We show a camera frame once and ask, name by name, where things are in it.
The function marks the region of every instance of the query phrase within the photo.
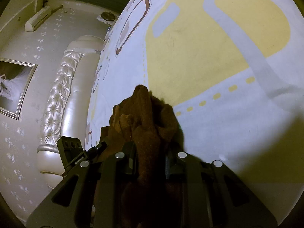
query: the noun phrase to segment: bed cover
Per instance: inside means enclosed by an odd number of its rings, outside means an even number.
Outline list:
[[[101,53],[85,149],[143,84],[189,154],[223,161],[280,223],[303,192],[304,18],[293,0],[130,0]]]

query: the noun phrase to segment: air conditioner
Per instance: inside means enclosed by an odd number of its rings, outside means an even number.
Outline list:
[[[32,18],[25,23],[24,29],[27,32],[35,31],[52,13],[50,6],[40,9]]]

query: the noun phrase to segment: tufted headboard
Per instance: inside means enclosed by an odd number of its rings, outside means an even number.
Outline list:
[[[79,138],[84,145],[89,100],[103,44],[94,36],[79,37],[69,44],[57,71],[37,148],[38,169],[51,188],[62,180],[64,172],[56,145],[59,138]]]

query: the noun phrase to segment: silver bolt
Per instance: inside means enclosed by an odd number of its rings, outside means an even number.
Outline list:
[[[118,159],[122,159],[125,156],[125,154],[123,152],[119,152],[115,154],[115,157]]]
[[[184,158],[187,157],[187,154],[186,154],[185,152],[179,152],[179,153],[177,154],[177,156],[178,156],[180,159],[184,159]]]
[[[80,167],[87,167],[87,166],[89,166],[89,161],[87,161],[87,160],[84,160],[84,161],[82,161],[82,162],[80,162]]]
[[[215,167],[221,167],[223,165],[222,161],[216,160],[213,162]]]

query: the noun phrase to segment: picture frame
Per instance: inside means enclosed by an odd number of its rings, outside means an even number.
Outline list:
[[[0,57],[0,113],[19,120],[25,93],[37,64]]]

